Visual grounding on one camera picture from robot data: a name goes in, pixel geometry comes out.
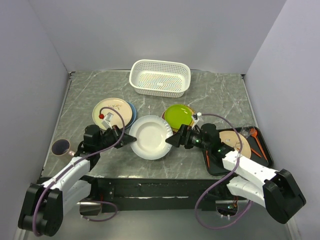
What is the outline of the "white scalloped deep plate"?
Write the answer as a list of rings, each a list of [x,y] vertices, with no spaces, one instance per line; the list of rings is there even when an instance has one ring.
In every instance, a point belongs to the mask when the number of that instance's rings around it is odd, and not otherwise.
[[[173,136],[173,130],[164,119],[156,115],[140,117],[131,126],[129,135],[136,138],[130,144],[131,149],[145,160],[159,160],[172,148],[166,139]]]

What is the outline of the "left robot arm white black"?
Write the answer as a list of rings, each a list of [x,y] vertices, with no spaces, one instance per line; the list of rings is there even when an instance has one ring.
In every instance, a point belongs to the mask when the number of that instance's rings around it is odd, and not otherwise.
[[[116,125],[106,131],[95,125],[84,130],[83,141],[70,162],[54,177],[28,187],[18,218],[18,228],[37,237],[54,236],[64,215],[81,200],[93,201],[100,193],[98,181],[87,174],[96,166],[100,154],[137,141]]]

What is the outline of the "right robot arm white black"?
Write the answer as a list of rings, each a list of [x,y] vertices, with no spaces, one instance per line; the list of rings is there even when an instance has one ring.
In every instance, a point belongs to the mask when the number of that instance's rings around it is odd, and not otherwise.
[[[239,154],[222,142],[213,123],[205,123],[199,130],[183,124],[165,141],[177,148],[201,149],[210,175],[217,176],[218,171],[232,173],[218,188],[222,198],[239,196],[253,201],[265,207],[269,215],[281,224],[287,223],[307,203],[289,171],[268,168]]]

